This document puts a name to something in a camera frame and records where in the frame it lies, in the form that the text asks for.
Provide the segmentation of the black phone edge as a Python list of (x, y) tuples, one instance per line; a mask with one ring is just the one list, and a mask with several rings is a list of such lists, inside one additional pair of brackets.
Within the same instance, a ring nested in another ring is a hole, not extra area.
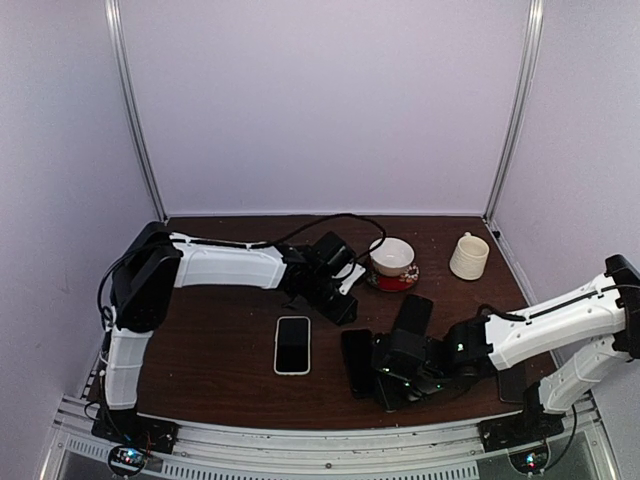
[(527, 388), (525, 363), (520, 362), (509, 369), (499, 371), (497, 383), (501, 402), (521, 404)]

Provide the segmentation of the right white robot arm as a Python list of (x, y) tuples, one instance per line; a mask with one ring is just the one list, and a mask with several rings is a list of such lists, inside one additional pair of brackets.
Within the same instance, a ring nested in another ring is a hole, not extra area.
[(613, 368), (639, 356), (639, 271), (624, 256), (605, 261), (604, 273), (549, 301), (514, 312), (487, 304), (452, 325), (441, 338), (426, 329), (433, 304), (409, 295), (386, 334), (372, 341), (373, 397), (386, 411), (414, 402), (447, 401), (497, 372), (586, 340), (560, 370), (525, 396), (513, 419), (519, 440), (535, 440)]

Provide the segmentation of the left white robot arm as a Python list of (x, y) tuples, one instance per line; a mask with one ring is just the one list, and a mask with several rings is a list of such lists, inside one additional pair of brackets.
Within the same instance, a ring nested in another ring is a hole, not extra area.
[(334, 232), (311, 245), (293, 246), (196, 238), (170, 232), (159, 222), (147, 224), (116, 262), (109, 303), (102, 309), (109, 340), (103, 383), (106, 429), (123, 444), (143, 436), (143, 421), (131, 410), (147, 344), (164, 322), (174, 290), (280, 290), (342, 326), (356, 319), (358, 301), (351, 289), (364, 272), (356, 253)]

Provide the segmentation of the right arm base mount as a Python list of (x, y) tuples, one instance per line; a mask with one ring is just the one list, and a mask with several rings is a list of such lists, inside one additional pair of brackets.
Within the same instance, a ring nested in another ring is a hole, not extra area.
[(516, 472), (533, 476), (551, 465), (548, 439), (564, 432), (564, 415), (540, 414), (529, 418), (521, 412), (482, 421), (478, 431), (486, 453), (506, 450)]

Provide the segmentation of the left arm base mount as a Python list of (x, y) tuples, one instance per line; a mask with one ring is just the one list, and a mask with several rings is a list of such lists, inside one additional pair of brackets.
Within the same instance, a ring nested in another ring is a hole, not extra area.
[(140, 474), (158, 454), (171, 454), (178, 425), (152, 419), (136, 412), (99, 411), (91, 434), (113, 443), (107, 453), (107, 466), (117, 476), (128, 478)]

